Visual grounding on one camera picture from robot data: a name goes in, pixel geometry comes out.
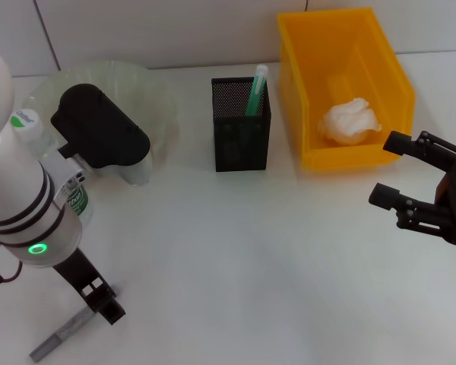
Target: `white tissue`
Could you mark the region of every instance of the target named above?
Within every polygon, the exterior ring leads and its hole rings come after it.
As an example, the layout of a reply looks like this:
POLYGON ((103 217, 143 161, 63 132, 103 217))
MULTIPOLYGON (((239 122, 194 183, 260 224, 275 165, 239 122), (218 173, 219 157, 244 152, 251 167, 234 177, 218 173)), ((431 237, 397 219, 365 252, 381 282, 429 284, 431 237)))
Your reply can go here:
POLYGON ((380 132, 382 126, 373 110, 367 109, 368 105, 368 101, 358 97, 349 103, 333 106, 319 123, 319 133, 337 143, 353 145, 362 142, 369 131, 380 132))

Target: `white table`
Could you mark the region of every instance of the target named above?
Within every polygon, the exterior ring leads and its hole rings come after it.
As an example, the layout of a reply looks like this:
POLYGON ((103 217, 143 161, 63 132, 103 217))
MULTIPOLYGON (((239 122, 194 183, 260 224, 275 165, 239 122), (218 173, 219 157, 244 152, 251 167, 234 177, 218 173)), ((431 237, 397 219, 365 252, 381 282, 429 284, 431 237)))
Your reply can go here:
MULTIPOLYGON (((414 136, 456 144, 456 52, 401 56, 418 94, 414 136)), ((211 79, 253 65, 158 71, 181 141, 145 186, 87 185, 81 248, 127 315, 97 316, 44 364, 456 364, 456 247, 395 226, 367 201, 377 182, 432 201, 442 177, 411 157, 353 173, 297 168, 271 66, 265 172, 215 173, 211 79)), ((17 102, 42 78, 18 78, 17 102)), ((0 272, 16 261, 0 249, 0 272)), ((0 286, 0 364, 27 355, 84 306, 52 269, 0 286)))

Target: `green indicator light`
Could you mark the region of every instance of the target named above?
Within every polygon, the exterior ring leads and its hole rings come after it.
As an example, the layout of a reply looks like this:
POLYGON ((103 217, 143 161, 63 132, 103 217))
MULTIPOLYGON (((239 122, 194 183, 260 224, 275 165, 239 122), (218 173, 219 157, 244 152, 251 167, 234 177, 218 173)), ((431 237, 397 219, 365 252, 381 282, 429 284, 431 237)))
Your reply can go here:
POLYGON ((40 255, 45 251, 47 251, 47 245, 45 243, 37 243, 36 245, 29 247, 29 253, 32 255, 40 255))

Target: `black stripe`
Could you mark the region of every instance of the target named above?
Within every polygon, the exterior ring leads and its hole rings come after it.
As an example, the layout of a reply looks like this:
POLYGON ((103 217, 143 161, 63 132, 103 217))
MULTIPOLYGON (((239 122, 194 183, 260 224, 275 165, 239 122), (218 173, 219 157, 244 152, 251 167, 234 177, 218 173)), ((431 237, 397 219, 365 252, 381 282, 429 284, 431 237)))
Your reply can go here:
POLYGON ((61 212, 59 213, 58 217, 56 218, 56 220, 54 221, 52 226, 46 232, 44 232, 43 234, 41 234, 37 238, 35 238, 33 240, 30 240, 30 241, 27 241, 27 242, 24 242, 24 243, 13 244, 13 243, 0 242, 0 244, 3 245, 3 246, 6 246, 6 247, 10 247, 11 249, 19 249, 19 248, 22 248, 22 247, 32 246, 32 245, 35 245, 36 243, 44 241, 47 237, 49 237, 52 234, 52 232, 55 231, 55 229, 57 227, 59 227, 59 225, 60 225, 60 223, 62 221, 62 218, 64 217, 65 209, 66 209, 66 205, 64 207, 62 207, 61 212))
POLYGON ((49 180, 49 195, 47 197, 46 203, 44 203, 43 207, 34 215, 31 219, 22 224, 19 224, 16 227, 9 228, 7 230, 0 230, 0 234, 13 234, 17 232, 21 232, 22 230, 27 229, 34 223, 36 223, 43 215, 47 212, 49 207, 51 206, 52 200, 54 199, 54 182, 51 179, 51 176, 47 174, 47 179, 49 180))
POLYGON ((14 216, 12 218, 5 219, 4 221, 0 221, 0 227, 8 226, 9 224, 17 223, 19 220, 24 219, 27 215, 32 213, 33 210, 35 208, 37 208, 39 203, 44 199, 44 196, 46 195, 46 188, 47 188, 47 180, 46 180, 47 175, 46 175, 46 171, 44 170, 43 167, 42 167, 42 169, 43 169, 43 173, 44 173, 43 187, 40 189, 40 192, 39 192, 39 195, 37 196, 37 198, 32 202, 31 205, 29 205, 28 208, 26 208, 21 213, 17 214, 16 216, 14 216))

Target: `black bracket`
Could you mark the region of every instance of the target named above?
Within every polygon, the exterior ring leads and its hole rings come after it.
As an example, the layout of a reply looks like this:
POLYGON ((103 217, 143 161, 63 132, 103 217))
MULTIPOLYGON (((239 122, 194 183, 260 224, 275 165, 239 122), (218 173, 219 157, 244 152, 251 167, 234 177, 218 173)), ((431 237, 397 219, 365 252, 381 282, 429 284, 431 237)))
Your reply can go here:
POLYGON ((99 312, 111 325, 125 315, 113 289, 79 249, 54 269, 72 285, 91 310, 99 312))
POLYGON ((377 184, 370 195, 370 204, 397 211, 397 227, 439 236, 456 245, 456 146, 428 132, 417 140, 392 132, 384 150, 408 154, 445 172, 435 191, 434 204, 420 202, 400 194, 391 187, 377 184))

